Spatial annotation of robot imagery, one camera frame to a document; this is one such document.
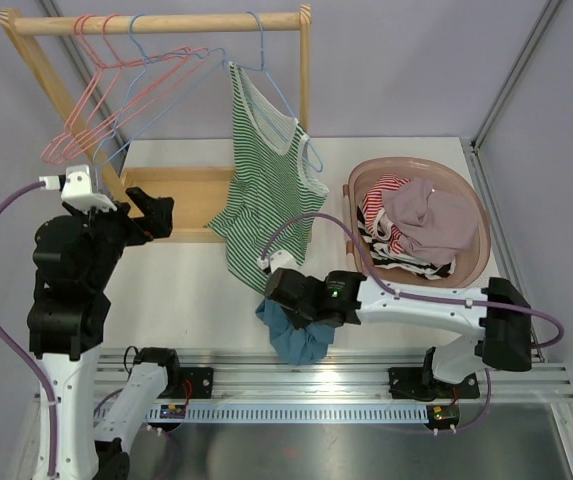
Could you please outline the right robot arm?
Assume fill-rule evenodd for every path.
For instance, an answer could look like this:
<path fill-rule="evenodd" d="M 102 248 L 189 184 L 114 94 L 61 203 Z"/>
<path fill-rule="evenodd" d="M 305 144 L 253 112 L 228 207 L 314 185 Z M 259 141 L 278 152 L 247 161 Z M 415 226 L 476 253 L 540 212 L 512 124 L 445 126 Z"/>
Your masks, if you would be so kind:
<path fill-rule="evenodd" d="M 492 277 L 481 288 L 440 289 L 341 270 L 319 280 L 279 268 L 265 297 L 283 307 L 296 326 L 400 323 L 455 334 L 450 343 L 429 348 L 421 366 L 390 379 L 395 399 L 464 398 L 478 371 L 532 367 L 530 306 L 504 278 Z"/>

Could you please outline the blue tank top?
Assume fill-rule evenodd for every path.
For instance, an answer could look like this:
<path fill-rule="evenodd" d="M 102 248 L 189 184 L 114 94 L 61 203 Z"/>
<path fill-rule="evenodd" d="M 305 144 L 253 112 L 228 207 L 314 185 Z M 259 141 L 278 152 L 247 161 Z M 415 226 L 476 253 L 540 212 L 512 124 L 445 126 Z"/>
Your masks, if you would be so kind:
<path fill-rule="evenodd" d="M 255 315 L 268 328 L 269 341 L 278 358 L 289 365 L 315 364 L 327 356 L 334 343 L 334 328 L 311 324 L 296 329 L 282 307 L 271 300 L 263 300 Z"/>

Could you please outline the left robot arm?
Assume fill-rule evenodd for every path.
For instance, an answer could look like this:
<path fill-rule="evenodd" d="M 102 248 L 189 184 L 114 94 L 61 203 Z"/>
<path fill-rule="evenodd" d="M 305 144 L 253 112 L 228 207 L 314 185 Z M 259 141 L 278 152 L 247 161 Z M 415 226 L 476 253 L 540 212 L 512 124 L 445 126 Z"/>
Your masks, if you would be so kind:
<path fill-rule="evenodd" d="M 111 303 L 104 293 L 123 251 L 173 229 L 174 201 L 154 198 L 139 187 L 127 203 L 82 208 L 66 201 L 65 215 L 44 223 L 35 235 L 37 267 L 34 304 L 28 314 L 29 350 L 49 380 L 57 410 L 57 479 L 125 479 L 130 450 L 153 401 L 181 388 L 182 374 L 172 349 L 147 347 L 136 355 L 127 385 L 106 416 L 94 418 L 95 371 Z"/>

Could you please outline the blue hanger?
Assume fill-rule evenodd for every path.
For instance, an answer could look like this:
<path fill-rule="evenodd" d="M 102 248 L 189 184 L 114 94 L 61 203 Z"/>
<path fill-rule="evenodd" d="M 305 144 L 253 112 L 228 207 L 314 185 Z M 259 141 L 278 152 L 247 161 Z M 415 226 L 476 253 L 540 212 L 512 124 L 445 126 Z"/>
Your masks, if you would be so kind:
<path fill-rule="evenodd" d="M 266 60 L 266 50 L 265 50 L 264 25 L 263 25 L 263 22 L 260 18 L 260 15 L 254 11 L 247 11 L 247 14 L 253 17 L 253 19 L 255 20 L 257 27 L 258 27 L 258 31 L 259 31 L 259 35 L 260 35 L 260 40 L 259 40 L 260 65 L 258 67 L 241 65 L 241 68 L 245 69 L 245 70 L 263 73 L 265 75 L 265 77 L 268 79 L 268 81 L 270 82 L 270 84 L 272 85 L 272 87 L 274 88 L 274 90 L 279 95 L 279 97 L 282 100 L 282 103 L 284 104 L 289 116 L 292 118 L 295 118 L 296 115 L 295 115 L 295 112 L 293 111 L 293 108 L 291 107 L 291 105 L 288 102 L 286 96 L 284 95 L 282 89 L 278 86 L 277 82 L 275 81 L 275 79 L 271 75 L 271 72 L 268 68 L 268 63 Z M 314 145 L 311 143 L 310 140 L 308 140 L 305 143 L 305 148 L 310 149 L 313 152 L 314 157 L 317 159 L 317 165 L 314 165 L 313 162 L 308 158 L 307 155 L 303 156 L 304 163 L 307 164 L 315 173 L 322 173 L 324 171 L 324 167 L 325 167 L 324 162 L 323 162 L 321 156 L 318 154 L 317 150 L 315 149 Z"/>
<path fill-rule="evenodd" d="M 166 51 L 150 53 L 139 40 L 135 27 L 144 19 L 138 14 L 128 24 L 128 40 L 136 48 L 138 57 L 130 61 L 118 59 L 117 73 L 132 74 L 121 105 L 112 115 L 97 127 L 97 143 L 93 147 L 93 160 L 99 153 L 116 142 L 121 129 L 136 121 L 144 124 L 132 135 L 137 138 L 150 129 L 180 99 L 221 67 L 227 57 L 222 47 L 179 45 Z"/>

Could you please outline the black white striped tank top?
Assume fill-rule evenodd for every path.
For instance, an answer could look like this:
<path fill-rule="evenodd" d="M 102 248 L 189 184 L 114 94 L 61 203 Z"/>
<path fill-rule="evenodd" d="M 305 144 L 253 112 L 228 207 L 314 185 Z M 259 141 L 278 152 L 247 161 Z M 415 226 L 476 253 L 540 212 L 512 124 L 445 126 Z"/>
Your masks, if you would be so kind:
<path fill-rule="evenodd" d="M 410 256 L 406 253 L 393 253 L 390 247 L 377 239 L 374 239 L 367 231 L 364 224 L 365 218 L 360 208 L 357 208 L 357 227 L 362 240 L 368 247 L 372 262 L 375 267 L 387 270 L 402 269 L 413 275 L 429 280 L 441 280 L 449 278 L 455 273 L 456 260 L 438 266 Z"/>

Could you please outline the red white striped tank top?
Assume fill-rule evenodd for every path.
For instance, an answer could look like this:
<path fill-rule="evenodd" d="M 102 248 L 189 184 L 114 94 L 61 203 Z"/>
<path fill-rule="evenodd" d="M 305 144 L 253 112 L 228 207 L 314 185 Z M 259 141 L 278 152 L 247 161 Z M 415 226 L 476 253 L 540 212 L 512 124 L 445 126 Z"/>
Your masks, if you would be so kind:
<path fill-rule="evenodd" d="M 399 242 L 402 232 L 389 219 L 383 205 L 383 195 L 396 192 L 409 182 L 409 178 L 399 177 L 395 174 L 384 174 L 366 192 L 360 205 L 365 230 L 373 239 L 385 243 L 393 254 L 404 252 Z"/>

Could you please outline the green white striped tank top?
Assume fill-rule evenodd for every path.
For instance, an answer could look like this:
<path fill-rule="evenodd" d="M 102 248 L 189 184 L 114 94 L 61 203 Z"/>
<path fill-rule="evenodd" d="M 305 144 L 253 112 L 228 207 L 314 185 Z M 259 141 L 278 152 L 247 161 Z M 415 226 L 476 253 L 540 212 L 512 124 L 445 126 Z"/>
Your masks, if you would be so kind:
<path fill-rule="evenodd" d="M 262 251 L 284 250 L 302 265 L 312 221 L 288 226 L 273 243 L 270 237 L 286 221 L 318 212 L 328 188 L 304 160 L 310 137 L 299 120 L 273 106 L 237 64 L 229 64 L 229 74 L 235 172 L 224 209 L 207 227 L 225 240 L 228 271 L 261 293 Z"/>

